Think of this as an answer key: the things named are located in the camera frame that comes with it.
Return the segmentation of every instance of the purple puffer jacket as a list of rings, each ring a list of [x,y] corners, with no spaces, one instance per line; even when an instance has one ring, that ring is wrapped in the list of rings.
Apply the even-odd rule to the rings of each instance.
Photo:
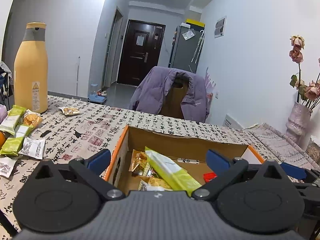
[[[176,68],[153,67],[134,92],[129,109],[158,114],[164,97],[168,94],[176,77],[189,80],[188,92],[181,102],[184,119],[205,122],[209,115],[209,101],[206,97],[204,79]]]

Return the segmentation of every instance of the green leaf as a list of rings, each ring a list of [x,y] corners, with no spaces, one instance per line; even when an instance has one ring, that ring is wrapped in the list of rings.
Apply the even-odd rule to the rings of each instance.
[[[304,91],[304,87],[303,86],[300,86],[299,87],[299,94],[301,96],[301,100],[306,100],[307,98],[304,96],[305,94],[305,91]]]
[[[296,75],[292,75],[291,77],[291,81],[290,81],[290,86],[292,86],[294,88],[294,85],[296,84],[298,78]]]

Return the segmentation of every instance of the warning label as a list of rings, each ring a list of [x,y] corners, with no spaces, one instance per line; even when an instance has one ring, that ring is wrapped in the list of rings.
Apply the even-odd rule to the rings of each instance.
[[[40,82],[32,83],[32,111],[40,110],[40,95],[39,95]]]

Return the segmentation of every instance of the gray refrigerator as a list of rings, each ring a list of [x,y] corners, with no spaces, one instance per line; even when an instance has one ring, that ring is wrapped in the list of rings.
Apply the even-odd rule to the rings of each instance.
[[[188,31],[189,31],[189,28],[186,28],[183,26],[177,27],[177,32],[175,34],[173,44],[172,44],[169,67],[179,68],[186,71],[190,71],[192,73],[196,73],[199,58],[196,63],[195,61],[196,61],[198,52],[193,62],[191,62],[191,60],[196,51],[199,38],[201,37],[201,32],[192,30],[195,36],[193,36],[188,40],[185,40],[183,37],[183,34]]]

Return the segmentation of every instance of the table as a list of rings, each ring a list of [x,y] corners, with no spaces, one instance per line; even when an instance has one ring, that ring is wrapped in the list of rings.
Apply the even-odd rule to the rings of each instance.
[[[126,125],[221,143],[249,144],[263,158],[276,159],[270,150],[247,131],[206,123],[196,124],[193,121],[54,96],[48,97],[48,106],[48,110],[41,115],[43,123],[29,137],[39,139],[42,134],[48,132],[44,136],[46,139],[44,158],[50,158],[54,163],[68,163],[77,156],[88,158],[102,148],[108,148],[112,152]],[[82,114],[66,117],[59,109],[63,106],[79,108]],[[38,163],[39,161],[33,158],[23,156],[17,161],[9,179],[0,177],[0,209],[17,228],[12,203]],[[10,238],[4,228],[0,227],[0,230],[2,239]]]

